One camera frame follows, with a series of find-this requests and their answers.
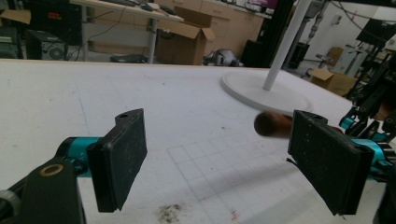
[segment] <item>white table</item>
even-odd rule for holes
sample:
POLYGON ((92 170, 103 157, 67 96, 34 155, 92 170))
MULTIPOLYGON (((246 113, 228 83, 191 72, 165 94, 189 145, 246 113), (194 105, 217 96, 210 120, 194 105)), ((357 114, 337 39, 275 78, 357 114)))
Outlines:
POLYGON ((87 61, 88 55, 88 40, 103 41, 115 44, 129 44, 134 43, 134 46, 149 47, 148 63, 153 62, 155 41, 157 36, 157 21, 184 21, 179 16, 166 16, 157 11, 146 11, 140 7, 125 7, 118 4, 108 3, 99 0, 71 0, 70 4, 82 6, 82 48, 83 48, 83 61, 87 61), (151 19, 150 31, 139 30, 125 30, 118 27, 112 27, 111 31, 108 30, 110 26, 101 25, 87 22, 87 7, 101 7, 114 11, 121 11, 122 13, 132 13, 136 16, 147 17, 151 19))
MULTIPOLYGON (((103 136, 124 111, 144 108, 148 156, 121 212, 100 214, 92 181, 79 179, 88 223, 372 223, 384 184, 368 181, 356 216, 333 217, 300 171, 288 141, 259 137, 260 112, 220 86, 243 68, 0 60, 0 189, 53 157, 69 136, 103 136)), ((265 74, 267 70, 244 69, 265 74)), ((281 72, 337 125, 351 103, 281 72)))

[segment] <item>cardboard box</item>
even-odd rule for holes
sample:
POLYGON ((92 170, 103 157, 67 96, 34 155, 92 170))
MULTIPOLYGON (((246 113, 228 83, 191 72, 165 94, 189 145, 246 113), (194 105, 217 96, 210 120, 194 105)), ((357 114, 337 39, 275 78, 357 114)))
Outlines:
POLYGON ((31 13, 30 10, 0 10, 0 18, 29 24, 31 13))
POLYGON ((309 75, 312 83, 340 96, 346 95, 356 82, 354 77, 318 68, 311 70, 309 75))
POLYGON ((206 41, 215 39, 209 28, 212 16, 182 7, 175 7, 175 12, 184 22, 158 22, 156 59, 161 63, 201 65, 206 41))

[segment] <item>white pole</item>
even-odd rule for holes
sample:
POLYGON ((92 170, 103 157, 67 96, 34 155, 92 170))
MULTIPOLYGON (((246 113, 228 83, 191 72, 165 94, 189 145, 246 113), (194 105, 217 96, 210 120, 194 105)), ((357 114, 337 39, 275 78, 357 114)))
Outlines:
POLYGON ((310 4, 311 0, 299 0, 293 18, 291 19, 291 22, 289 24, 288 30, 286 31, 280 47, 277 50, 274 62, 271 65, 271 70, 268 73, 268 77, 267 79, 265 79, 264 85, 262 86, 262 88, 266 91, 270 91, 272 86, 274 85, 277 73, 282 67, 286 56, 288 55, 293 39, 300 28, 301 22, 303 21, 305 13, 308 10, 310 4))

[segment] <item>desk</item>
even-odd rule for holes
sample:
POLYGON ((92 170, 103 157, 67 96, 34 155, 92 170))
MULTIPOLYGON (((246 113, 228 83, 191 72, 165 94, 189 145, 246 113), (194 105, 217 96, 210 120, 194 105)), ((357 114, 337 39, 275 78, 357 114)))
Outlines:
POLYGON ((103 2, 99 0, 70 0, 70 4, 76 4, 82 6, 82 44, 83 44, 83 60, 87 61, 88 54, 88 40, 97 40, 103 42, 110 43, 134 43, 135 46, 146 47, 149 46, 148 52, 148 63, 153 62, 154 50, 155 50, 155 41, 157 36, 157 21, 165 20, 165 21, 184 21, 182 18, 178 16, 166 16, 157 11, 146 11, 141 9, 140 7, 125 7, 118 4, 103 2), (132 13, 137 16, 148 17, 152 20, 152 24, 150 27, 150 32, 146 31, 133 31, 130 30, 125 32, 117 27, 111 28, 111 32, 102 34, 106 31, 109 26, 88 23, 87 22, 87 7, 102 7, 109 10, 115 11, 123 11, 123 13, 132 13))
MULTIPOLYGON (((260 112, 220 86, 244 68, 0 60, 0 189, 53 157, 69 136, 103 136, 124 111, 144 108, 148 156, 123 210, 99 214, 92 181, 79 188, 88 223, 372 223, 383 184, 368 181, 357 216, 333 217, 285 139, 259 137, 260 112)), ((249 73, 267 70, 245 68, 249 73)), ((310 97, 337 126, 351 103, 280 72, 276 82, 310 97)))

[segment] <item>cable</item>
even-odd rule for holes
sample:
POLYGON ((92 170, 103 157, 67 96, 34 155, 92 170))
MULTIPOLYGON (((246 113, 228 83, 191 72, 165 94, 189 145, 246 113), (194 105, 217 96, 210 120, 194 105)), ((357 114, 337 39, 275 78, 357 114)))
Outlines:
POLYGON ((344 12, 353 14, 353 15, 355 15, 355 16, 357 16, 357 17, 361 17, 361 18, 369 19, 369 20, 372 19, 371 17, 363 16, 363 15, 360 15, 360 14, 355 14, 354 12, 348 11, 348 10, 344 9, 343 7, 337 6, 333 1, 330 1, 330 3, 332 3, 332 5, 335 6, 335 7, 337 7, 338 9, 341 9, 341 10, 343 10, 344 12))
POLYGON ((360 27, 356 22, 354 22, 353 19, 349 16, 348 12, 344 9, 344 7, 343 7, 343 5, 341 4, 340 1, 338 1, 338 4, 340 4, 339 7, 344 11, 344 13, 345 13, 346 16, 349 18, 349 20, 350 20, 356 27, 358 27, 361 31, 363 31, 363 32, 366 33, 367 35, 370 35, 370 36, 374 37, 374 38, 377 39, 377 40, 383 41, 384 43, 386 43, 386 42, 388 41, 388 40, 386 40, 386 39, 384 39, 384 38, 382 38, 382 37, 380 37, 380 36, 374 35, 374 34, 368 32, 368 31, 364 30, 363 28, 361 28, 361 27, 360 27))
POLYGON ((120 14, 119 20, 118 20, 115 24, 113 24, 112 26, 108 27, 108 28, 107 28, 105 31, 103 31, 102 33, 99 33, 99 34, 97 34, 97 35, 91 35, 91 36, 88 38, 88 40, 85 41, 85 43, 83 43, 81 46, 79 46, 78 49, 76 49, 75 51, 73 51, 72 53, 70 53, 70 54, 69 54, 69 57, 68 57, 66 60, 69 61, 70 58, 73 56, 73 54, 77 52, 78 54, 77 54, 77 57, 76 57, 76 59, 75 59, 75 61, 76 61, 76 60, 78 59, 78 57, 79 57, 79 51, 81 50, 82 47, 84 47, 86 44, 88 44, 88 42, 91 40, 91 38, 96 37, 96 36, 99 36, 99 35, 103 35, 103 34, 107 33, 108 31, 110 31, 111 29, 113 29, 116 25, 120 24, 120 21, 121 21, 121 19, 122 19, 122 15, 123 15, 123 13, 124 13, 124 11, 125 11, 125 8, 127 8, 127 6, 125 6, 125 7, 122 9, 122 12, 121 12, 121 14, 120 14))

